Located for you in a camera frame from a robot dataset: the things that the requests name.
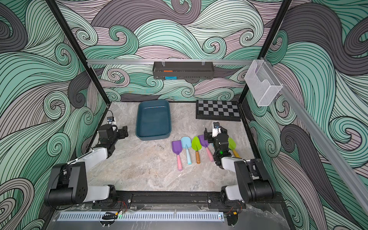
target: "purple toy shovel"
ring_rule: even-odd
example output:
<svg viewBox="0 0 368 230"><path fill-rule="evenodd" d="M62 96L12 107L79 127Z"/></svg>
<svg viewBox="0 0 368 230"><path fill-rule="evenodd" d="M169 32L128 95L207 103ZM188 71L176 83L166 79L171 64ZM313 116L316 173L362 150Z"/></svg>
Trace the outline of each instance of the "purple toy shovel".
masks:
<svg viewBox="0 0 368 230"><path fill-rule="evenodd" d="M205 148L206 148L206 150L207 150L207 154L208 154L209 160L210 160L211 162L214 162L214 159L213 159L212 153L211 153L211 151L210 151L210 150L209 150L209 148L208 148L209 143L208 143L208 141L207 141L207 140L205 140L205 136L204 136L204 135L199 135L198 137L199 137L199 142L201 143L201 145L202 145L203 147L205 147Z"/></svg>
<svg viewBox="0 0 368 230"><path fill-rule="evenodd" d="M179 154L182 152L183 148L181 146L181 141L173 141L171 142L171 145L173 146L173 152L176 153L176 158L178 160L178 170L183 170L183 167L181 166L181 160Z"/></svg>

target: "chessboard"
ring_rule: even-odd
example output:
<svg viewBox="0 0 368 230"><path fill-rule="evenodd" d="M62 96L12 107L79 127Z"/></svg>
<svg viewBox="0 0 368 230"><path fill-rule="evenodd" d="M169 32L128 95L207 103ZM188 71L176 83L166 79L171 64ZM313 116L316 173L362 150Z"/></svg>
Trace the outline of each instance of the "chessboard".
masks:
<svg viewBox="0 0 368 230"><path fill-rule="evenodd" d="M237 102L219 100L198 100L196 104L197 119L240 121Z"/></svg>

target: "pink handle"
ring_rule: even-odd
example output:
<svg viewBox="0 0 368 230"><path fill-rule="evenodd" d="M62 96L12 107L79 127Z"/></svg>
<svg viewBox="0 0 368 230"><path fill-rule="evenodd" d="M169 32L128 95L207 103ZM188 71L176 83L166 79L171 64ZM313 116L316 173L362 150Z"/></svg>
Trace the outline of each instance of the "pink handle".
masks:
<svg viewBox="0 0 368 230"><path fill-rule="evenodd" d="M180 156L179 155L176 155L176 159L178 159L178 170L179 171L183 170L183 167L181 166Z"/></svg>
<svg viewBox="0 0 368 230"><path fill-rule="evenodd" d="M206 147L206 150L207 150L207 154L208 154L208 157L209 157L209 161L214 162L215 160L213 159L211 151L209 150L208 147Z"/></svg>

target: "lime green toy shovel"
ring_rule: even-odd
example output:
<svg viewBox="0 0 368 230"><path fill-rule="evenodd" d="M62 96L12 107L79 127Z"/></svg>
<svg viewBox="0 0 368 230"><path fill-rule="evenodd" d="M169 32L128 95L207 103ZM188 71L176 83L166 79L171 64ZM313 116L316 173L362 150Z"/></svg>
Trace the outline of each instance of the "lime green toy shovel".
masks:
<svg viewBox="0 0 368 230"><path fill-rule="evenodd" d="M238 152L235 150L236 148L236 144L235 144L235 141L229 137L229 149L231 149L233 151L233 154L236 158L240 158Z"/></svg>
<svg viewBox="0 0 368 230"><path fill-rule="evenodd" d="M199 159L199 150L202 148L201 142L199 141L199 138L195 136L192 140L192 149L195 150L195 157L197 159L197 164L201 163L201 160Z"/></svg>

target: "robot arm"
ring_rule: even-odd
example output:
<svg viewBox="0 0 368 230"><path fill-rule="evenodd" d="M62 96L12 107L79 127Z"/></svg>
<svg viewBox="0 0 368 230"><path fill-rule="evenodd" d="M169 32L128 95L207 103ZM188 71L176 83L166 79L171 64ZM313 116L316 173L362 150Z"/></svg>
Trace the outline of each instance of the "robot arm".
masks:
<svg viewBox="0 0 368 230"><path fill-rule="evenodd" d="M100 144L75 160L52 167L44 197L47 206L74 205L115 196L113 185L88 185L86 176L87 171L112 155L118 139L128 136L126 126L120 130L114 128L111 124L102 125L98 130Z"/></svg>
<svg viewBox="0 0 368 230"><path fill-rule="evenodd" d="M236 173L237 184L221 189L223 203L232 206L237 201L257 201L272 198L275 190L261 159L244 160L229 152L227 130L214 122L212 132L204 132L205 139L213 143L213 159L222 169Z"/></svg>
<svg viewBox="0 0 368 230"><path fill-rule="evenodd" d="M240 200L248 203L273 198L275 189L261 159L224 157L221 162L224 169L236 173L238 182L222 188L227 202Z"/></svg>

